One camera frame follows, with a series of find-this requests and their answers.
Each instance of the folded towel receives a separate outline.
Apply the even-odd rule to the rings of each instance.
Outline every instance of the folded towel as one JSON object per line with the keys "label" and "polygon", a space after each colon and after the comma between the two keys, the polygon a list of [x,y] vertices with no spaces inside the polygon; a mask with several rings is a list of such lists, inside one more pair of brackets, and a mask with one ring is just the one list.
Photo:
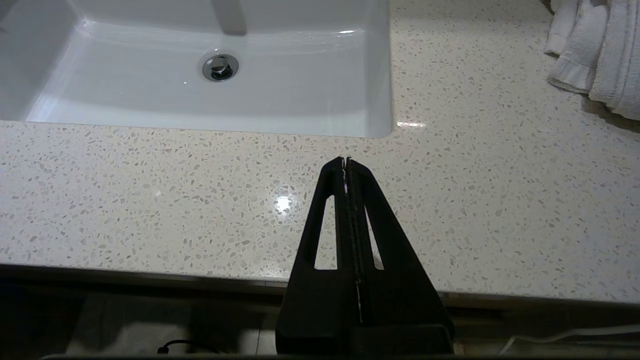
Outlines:
{"label": "folded towel", "polygon": [[627,78],[635,26],[630,15],[636,13],[631,9],[637,6],[636,2],[609,1],[609,21],[589,98],[604,102],[610,108],[618,107]]}
{"label": "folded towel", "polygon": [[560,55],[562,53],[566,40],[575,24],[578,2],[579,0],[551,0],[554,19],[549,28],[545,54]]}
{"label": "folded towel", "polygon": [[634,33],[633,41],[628,37],[631,56],[628,63],[622,67],[627,70],[627,76],[622,86],[619,103],[612,106],[613,112],[628,119],[640,120],[640,1],[633,0],[628,7],[629,31]]}
{"label": "folded towel", "polygon": [[604,0],[581,0],[575,27],[547,81],[572,92],[588,93],[609,17]]}

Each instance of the sink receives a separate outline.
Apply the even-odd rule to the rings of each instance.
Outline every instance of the sink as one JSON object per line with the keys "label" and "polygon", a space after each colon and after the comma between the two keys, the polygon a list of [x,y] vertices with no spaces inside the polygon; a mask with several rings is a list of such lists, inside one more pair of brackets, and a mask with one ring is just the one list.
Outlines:
{"label": "sink", "polygon": [[388,37],[387,0],[3,0],[0,119],[384,137]]}

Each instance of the speckled quartz countertop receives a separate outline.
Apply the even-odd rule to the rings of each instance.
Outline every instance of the speckled quartz countertop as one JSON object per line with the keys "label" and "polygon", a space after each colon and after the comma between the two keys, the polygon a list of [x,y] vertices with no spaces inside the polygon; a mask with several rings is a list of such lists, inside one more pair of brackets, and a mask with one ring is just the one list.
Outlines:
{"label": "speckled quartz countertop", "polygon": [[352,156],[438,290],[640,303],[640,135],[545,81],[548,11],[391,9],[386,138],[0,122],[0,262],[285,281]]}

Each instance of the floor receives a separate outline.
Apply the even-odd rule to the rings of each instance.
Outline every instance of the floor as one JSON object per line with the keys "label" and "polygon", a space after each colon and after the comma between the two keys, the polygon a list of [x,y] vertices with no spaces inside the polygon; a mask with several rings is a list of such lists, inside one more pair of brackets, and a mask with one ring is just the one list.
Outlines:
{"label": "floor", "polygon": [[[36,360],[50,354],[154,355],[167,341],[170,354],[208,352],[275,355],[276,309],[248,308],[213,300],[186,301],[120,295],[60,295],[0,288],[6,309],[0,322],[0,360]],[[463,340],[456,354],[491,356],[506,340]],[[639,347],[606,344],[534,344],[517,341],[512,356],[638,356]]]}

